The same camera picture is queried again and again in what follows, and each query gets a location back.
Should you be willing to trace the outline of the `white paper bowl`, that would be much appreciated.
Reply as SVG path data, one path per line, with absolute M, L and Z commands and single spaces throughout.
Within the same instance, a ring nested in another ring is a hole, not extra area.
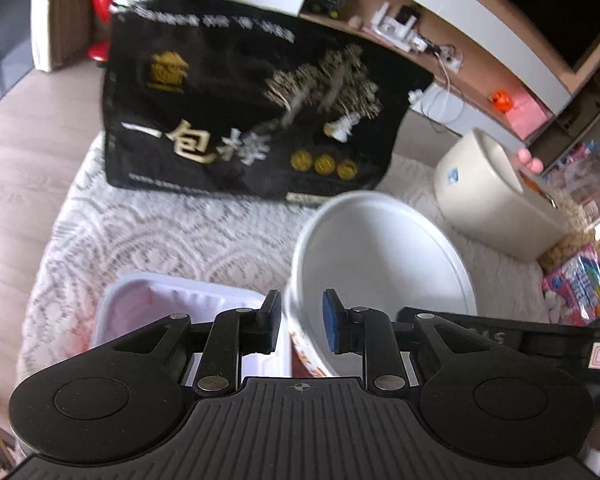
M 318 207 L 294 246 L 283 309 L 300 362 L 314 377 L 358 376 L 362 359 L 329 350 L 322 297 L 396 318 L 401 309 L 474 314 L 460 254 L 416 209 L 378 192 L 338 195 Z

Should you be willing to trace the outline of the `red white plastic tray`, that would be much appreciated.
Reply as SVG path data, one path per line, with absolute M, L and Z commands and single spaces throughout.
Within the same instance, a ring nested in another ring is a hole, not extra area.
M 203 328 L 225 311 L 250 313 L 265 306 L 270 316 L 264 327 L 270 331 L 269 354 L 250 354 L 242 360 L 243 382 L 280 382 L 290 376 L 290 342 L 282 318 L 282 295 L 277 290 L 262 296 L 247 289 L 207 284 L 152 273 L 130 274 L 111 285 L 98 308 L 92 346 L 136 330 L 144 330 L 141 342 L 154 350 L 166 333 L 171 318 Z

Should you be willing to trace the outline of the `white lace tablecloth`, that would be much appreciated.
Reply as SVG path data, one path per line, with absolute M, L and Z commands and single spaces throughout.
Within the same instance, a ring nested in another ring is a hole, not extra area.
M 69 188 L 42 255 L 22 326 L 17 379 L 87 350 L 105 289 L 135 271 L 246 288 L 283 290 L 294 245 L 314 209 L 129 191 L 106 181 L 103 133 Z M 379 191 L 415 208 L 455 246 L 479 315 L 548 323 L 540 266 L 468 240 L 443 218 L 434 170 L 392 155 Z

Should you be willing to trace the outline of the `pink marshmallow bag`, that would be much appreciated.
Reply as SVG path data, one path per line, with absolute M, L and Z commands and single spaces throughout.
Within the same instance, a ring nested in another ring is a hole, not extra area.
M 600 318 L 600 256 L 594 245 L 579 248 L 545 275 L 542 293 L 550 322 L 588 326 Z

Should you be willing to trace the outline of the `cream tissue box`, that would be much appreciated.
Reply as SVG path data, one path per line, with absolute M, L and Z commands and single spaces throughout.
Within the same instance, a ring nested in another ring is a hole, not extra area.
M 557 192 L 479 129 L 438 162 L 434 195 L 456 232 L 523 262 L 539 258 L 568 232 Z

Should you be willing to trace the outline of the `large glass jar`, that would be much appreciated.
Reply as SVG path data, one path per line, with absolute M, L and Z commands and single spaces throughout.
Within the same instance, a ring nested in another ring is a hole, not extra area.
M 567 234 L 539 258 L 544 271 L 592 244 L 600 257 L 600 151 L 552 171 L 548 183 L 568 220 Z

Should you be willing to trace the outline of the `black snack bag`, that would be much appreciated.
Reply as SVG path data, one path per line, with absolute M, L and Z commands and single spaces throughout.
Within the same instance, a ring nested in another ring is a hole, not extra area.
M 227 0 L 112 0 L 102 89 L 117 188 L 305 202 L 376 188 L 429 70 Z

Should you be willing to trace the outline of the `white wifi router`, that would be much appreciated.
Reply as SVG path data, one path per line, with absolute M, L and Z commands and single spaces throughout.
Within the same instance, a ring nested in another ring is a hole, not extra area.
M 427 39 L 417 31 L 420 11 L 416 6 L 400 6 L 396 15 L 389 15 L 390 4 L 385 2 L 370 21 L 370 30 L 403 52 L 424 53 Z

